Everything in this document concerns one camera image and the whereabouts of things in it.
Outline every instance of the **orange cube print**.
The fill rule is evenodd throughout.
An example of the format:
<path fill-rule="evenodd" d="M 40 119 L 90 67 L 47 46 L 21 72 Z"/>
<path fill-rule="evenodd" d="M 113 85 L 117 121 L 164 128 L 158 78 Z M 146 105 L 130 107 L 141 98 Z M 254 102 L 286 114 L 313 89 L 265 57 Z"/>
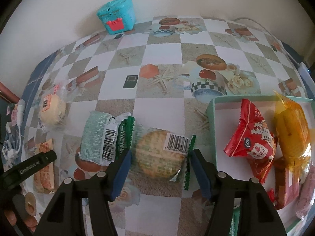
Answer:
<path fill-rule="evenodd" d="M 141 67 L 139 76 L 146 79 L 150 79 L 158 74 L 159 74 L 158 66 L 147 64 Z"/>

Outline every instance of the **white wall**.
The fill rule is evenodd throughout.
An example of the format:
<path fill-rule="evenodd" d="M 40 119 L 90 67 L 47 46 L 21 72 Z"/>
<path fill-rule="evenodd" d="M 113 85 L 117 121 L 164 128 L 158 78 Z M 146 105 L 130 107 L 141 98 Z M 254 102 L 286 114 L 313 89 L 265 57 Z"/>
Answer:
<path fill-rule="evenodd" d="M 21 96 L 41 60 L 102 28 L 95 13 L 108 1 L 23 0 L 0 35 L 0 81 Z M 250 17 L 302 55 L 314 39 L 314 25 L 297 0 L 133 0 L 133 5 L 140 21 L 179 14 Z"/>

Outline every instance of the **blue toy box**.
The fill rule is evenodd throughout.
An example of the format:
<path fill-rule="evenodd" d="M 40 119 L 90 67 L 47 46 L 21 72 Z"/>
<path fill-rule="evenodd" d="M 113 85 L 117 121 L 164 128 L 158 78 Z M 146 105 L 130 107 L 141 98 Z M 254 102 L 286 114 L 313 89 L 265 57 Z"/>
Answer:
<path fill-rule="evenodd" d="M 132 0 L 114 0 L 97 11 L 109 34 L 118 34 L 133 29 L 135 15 Z"/>

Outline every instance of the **barcode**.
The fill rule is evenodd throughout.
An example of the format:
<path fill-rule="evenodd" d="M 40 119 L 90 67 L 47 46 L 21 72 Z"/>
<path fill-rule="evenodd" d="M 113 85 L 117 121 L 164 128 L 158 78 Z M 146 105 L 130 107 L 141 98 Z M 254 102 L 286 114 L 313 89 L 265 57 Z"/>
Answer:
<path fill-rule="evenodd" d="M 114 156 L 114 143 L 116 138 L 116 131 L 115 130 L 106 130 L 105 131 L 105 139 L 104 139 L 104 146 L 103 146 L 103 154 L 102 157 L 105 160 L 111 161 Z"/>
<path fill-rule="evenodd" d="M 190 139 L 184 136 L 170 134 L 169 141 L 167 143 L 167 146 L 164 147 L 164 149 L 168 149 L 173 152 L 186 154 L 189 142 L 190 142 Z"/>

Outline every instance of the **table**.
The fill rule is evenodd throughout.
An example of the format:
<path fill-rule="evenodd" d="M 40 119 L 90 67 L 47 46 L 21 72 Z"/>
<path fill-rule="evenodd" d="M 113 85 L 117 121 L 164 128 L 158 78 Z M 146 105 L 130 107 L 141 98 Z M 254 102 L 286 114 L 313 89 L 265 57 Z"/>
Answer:
<path fill-rule="evenodd" d="M 212 55 L 223 59 L 227 67 Z M 42 133 L 39 100 L 45 90 L 65 78 L 70 83 L 65 127 Z M 289 78 L 296 87 L 284 86 L 284 91 L 306 97 L 294 65 L 264 31 L 217 18 L 155 17 L 124 34 L 101 31 L 86 36 L 42 61 L 22 96 L 26 100 L 22 134 L 25 142 L 32 137 L 36 143 L 53 138 L 59 183 L 61 176 L 73 177 L 80 169 L 76 155 L 86 120 L 94 110 L 113 116 L 132 112 L 146 127 L 188 137 L 196 134 L 195 148 L 207 154 L 205 111 L 210 98 L 281 92 L 279 83 Z M 94 174 L 83 173 L 85 178 Z M 32 179 L 25 188 L 33 192 Z M 211 207 L 198 188 L 196 180 L 185 191 L 181 181 L 129 174 L 119 200 L 111 205 L 118 235 L 203 235 Z M 39 218 L 53 195 L 36 196 Z M 83 211 L 87 235 L 92 235 L 88 205 Z"/>

